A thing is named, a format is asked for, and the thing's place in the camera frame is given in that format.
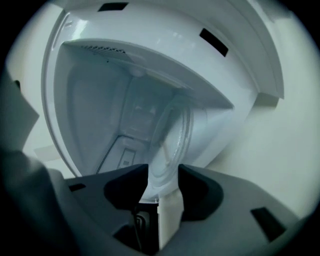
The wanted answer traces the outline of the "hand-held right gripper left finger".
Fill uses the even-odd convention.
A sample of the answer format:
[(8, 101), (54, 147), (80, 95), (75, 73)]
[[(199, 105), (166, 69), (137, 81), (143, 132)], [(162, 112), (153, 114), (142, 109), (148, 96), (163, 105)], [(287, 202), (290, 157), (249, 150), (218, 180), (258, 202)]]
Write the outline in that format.
[(67, 217), (80, 256), (143, 256), (114, 234), (133, 220), (147, 184), (147, 164), (64, 180)]

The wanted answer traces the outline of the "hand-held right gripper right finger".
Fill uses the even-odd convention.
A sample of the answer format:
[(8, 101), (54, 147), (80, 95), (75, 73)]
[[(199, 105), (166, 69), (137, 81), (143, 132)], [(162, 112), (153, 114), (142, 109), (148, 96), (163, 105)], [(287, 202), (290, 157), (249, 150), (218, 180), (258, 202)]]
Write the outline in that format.
[(306, 223), (258, 185), (181, 164), (184, 211), (160, 256), (275, 256)]

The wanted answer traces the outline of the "white table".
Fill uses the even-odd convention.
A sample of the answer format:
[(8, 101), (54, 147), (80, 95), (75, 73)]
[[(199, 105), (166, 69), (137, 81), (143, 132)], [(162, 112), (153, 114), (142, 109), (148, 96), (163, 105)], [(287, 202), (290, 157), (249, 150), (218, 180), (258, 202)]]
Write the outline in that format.
[(259, 95), (236, 138), (208, 167), (259, 185), (299, 217), (309, 215), (320, 184), (318, 106), (310, 95)]

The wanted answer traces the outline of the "round glass turntable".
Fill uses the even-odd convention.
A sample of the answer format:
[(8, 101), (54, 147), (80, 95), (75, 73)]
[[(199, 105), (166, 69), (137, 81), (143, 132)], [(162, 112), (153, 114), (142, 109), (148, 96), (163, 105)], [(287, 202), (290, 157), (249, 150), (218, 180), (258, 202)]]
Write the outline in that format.
[(191, 104), (185, 97), (175, 97), (164, 108), (149, 145), (143, 201), (157, 200), (178, 187), (178, 165), (188, 151), (193, 121)]

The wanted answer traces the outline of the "white microwave oven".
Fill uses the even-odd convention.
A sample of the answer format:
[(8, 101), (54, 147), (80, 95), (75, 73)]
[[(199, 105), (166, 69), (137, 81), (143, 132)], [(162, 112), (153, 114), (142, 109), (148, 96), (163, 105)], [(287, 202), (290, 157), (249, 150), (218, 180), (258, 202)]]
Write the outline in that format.
[(64, 0), (42, 83), (52, 139), (77, 177), (148, 164), (171, 100), (193, 113), (180, 164), (208, 165), (259, 93), (284, 97), (271, 0)]

